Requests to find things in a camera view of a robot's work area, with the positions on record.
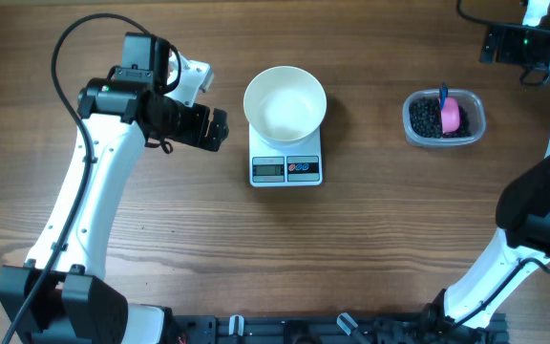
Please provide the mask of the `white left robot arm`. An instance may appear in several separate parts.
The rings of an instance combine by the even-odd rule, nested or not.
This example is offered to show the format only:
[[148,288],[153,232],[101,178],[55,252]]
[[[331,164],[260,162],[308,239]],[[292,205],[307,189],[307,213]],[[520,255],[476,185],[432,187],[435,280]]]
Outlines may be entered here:
[[25,343],[181,343],[165,307],[130,303],[104,280],[107,246],[125,184],[148,148],[179,142],[217,151],[226,114],[196,101],[210,65],[167,40],[129,32],[120,65],[80,91],[74,154],[45,228],[20,267],[0,272],[10,334]]

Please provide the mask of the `pink measuring scoop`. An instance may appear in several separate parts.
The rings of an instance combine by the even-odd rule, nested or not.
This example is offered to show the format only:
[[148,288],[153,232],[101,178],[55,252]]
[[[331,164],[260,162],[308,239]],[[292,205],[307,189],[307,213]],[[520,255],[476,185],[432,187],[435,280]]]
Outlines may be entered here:
[[438,102],[442,133],[449,134],[456,131],[460,126],[459,105],[453,97],[449,96],[446,83],[442,83],[439,88]]

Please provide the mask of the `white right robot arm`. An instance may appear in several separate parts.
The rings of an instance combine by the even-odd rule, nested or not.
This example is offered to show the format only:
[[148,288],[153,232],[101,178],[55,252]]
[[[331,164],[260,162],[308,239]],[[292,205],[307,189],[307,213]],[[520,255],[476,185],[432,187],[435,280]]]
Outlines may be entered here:
[[[487,28],[482,63],[519,65],[550,81],[550,1],[525,1],[521,23],[462,18]],[[419,339],[490,343],[488,326],[498,306],[536,269],[550,274],[550,139],[544,159],[509,183],[496,210],[497,231],[472,267],[426,305]]]

